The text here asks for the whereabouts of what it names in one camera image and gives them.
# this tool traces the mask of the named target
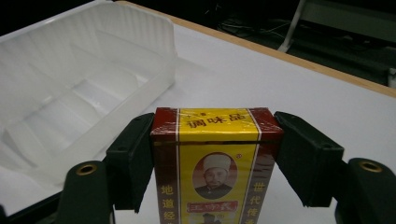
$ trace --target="white table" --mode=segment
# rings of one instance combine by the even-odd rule
[[[267,106],[273,113],[295,114],[330,136],[346,149],[344,161],[362,157],[396,171],[396,91],[172,19],[180,58],[176,83],[145,112],[158,106]],[[0,169],[0,202],[8,214],[57,190]],[[276,166],[258,223],[335,223],[335,205],[304,208]],[[117,223],[159,223],[154,176],[140,214],[118,211],[116,216]]]

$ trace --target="white cap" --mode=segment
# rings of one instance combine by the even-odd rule
[[[204,160],[204,172],[207,169],[214,167],[223,168],[228,172],[230,170],[230,165],[231,165],[230,157],[220,154],[210,155],[207,156]]]

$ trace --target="screw hole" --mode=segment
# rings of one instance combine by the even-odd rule
[[[370,162],[370,161],[361,161],[359,162],[359,165],[363,170],[374,172],[374,173],[381,173],[382,168],[378,166],[377,164]]]
[[[90,175],[97,170],[95,164],[86,164],[78,167],[76,173],[77,175]]]

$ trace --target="yellow box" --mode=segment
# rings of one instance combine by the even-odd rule
[[[282,136],[267,108],[158,108],[161,223],[256,223]]]

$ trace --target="transparent plastic container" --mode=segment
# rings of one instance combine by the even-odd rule
[[[93,2],[0,37],[0,165],[61,184],[173,82],[173,24]]]

